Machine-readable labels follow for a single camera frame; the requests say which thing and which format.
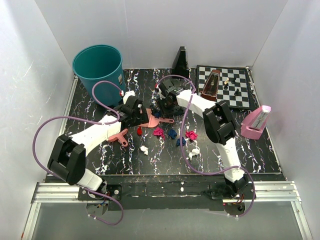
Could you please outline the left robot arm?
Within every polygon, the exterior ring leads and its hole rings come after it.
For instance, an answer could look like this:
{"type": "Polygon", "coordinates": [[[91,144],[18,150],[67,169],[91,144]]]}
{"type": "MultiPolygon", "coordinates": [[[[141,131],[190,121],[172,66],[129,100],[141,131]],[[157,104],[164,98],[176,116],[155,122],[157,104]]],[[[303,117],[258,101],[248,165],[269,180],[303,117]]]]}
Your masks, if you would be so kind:
{"type": "Polygon", "coordinates": [[[69,185],[79,185],[89,189],[95,200],[106,196],[103,179],[86,168],[88,154],[104,141],[115,140],[125,130],[149,121],[143,101],[130,95],[124,98],[123,104],[115,107],[116,114],[109,111],[99,124],[66,136],[59,136],[54,144],[47,168],[69,185]]]}

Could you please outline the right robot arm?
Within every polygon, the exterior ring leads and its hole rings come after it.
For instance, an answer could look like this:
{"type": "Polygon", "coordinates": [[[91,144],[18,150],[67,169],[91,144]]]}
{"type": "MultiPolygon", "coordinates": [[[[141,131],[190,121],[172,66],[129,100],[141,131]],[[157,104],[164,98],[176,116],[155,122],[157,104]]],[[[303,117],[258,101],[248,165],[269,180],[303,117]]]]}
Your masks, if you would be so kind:
{"type": "Polygon", "coordinates": [[[220,154],[226,182],[227,195],[237,199],[245,192],[249,183],[248,175],[241,166],[236,148],[237,125],[228,104],[204,99],[195,93],[196,88],[191,83],[192,90],[183,85],[177,85],[169,77],[163,77],[155,85],[159,93],[158,106],[164,115],[171,115],[170,110],[185,108],[184,117],[192,111],[202,117],[205,133],[213,142],[220,154]]]}

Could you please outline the pink dustpan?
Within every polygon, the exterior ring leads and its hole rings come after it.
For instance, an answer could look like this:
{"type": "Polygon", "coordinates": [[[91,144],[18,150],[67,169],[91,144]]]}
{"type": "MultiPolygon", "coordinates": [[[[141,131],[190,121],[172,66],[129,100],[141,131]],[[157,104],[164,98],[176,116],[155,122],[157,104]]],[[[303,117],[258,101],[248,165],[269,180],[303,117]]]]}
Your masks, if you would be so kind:
{"type": "Polygon", "coordinates": [[[125,135],[126,135],[127,133],[128,133],[128,129],[125,128],[125,129],[122,130],[121,132],[110,136],[107,141],[108,141],[108,142],[118,141],[123,147],[127,147],[127,146],[129,145],[129,144],[128,144],[128,141],[127,141],[126,138],[125,138],[125,135]]]}

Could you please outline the pink hand brush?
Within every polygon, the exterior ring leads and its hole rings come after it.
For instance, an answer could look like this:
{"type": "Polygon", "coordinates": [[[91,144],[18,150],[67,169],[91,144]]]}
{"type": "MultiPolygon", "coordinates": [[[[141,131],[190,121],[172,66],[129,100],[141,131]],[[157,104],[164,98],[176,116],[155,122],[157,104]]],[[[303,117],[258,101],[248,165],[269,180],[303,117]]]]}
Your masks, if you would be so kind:
{"type": "Polygon", "coordinates": [[[146,109],[147,116],[148,116],[148,122],[140,124],[140,127],[144,128],[155,128],[159,125],[159,123],[170,123],[173,124],[175,122],[174,119],[171,118],[156,118],[154,115],[152,115],[152,110],[150,108],[146,109]]]}

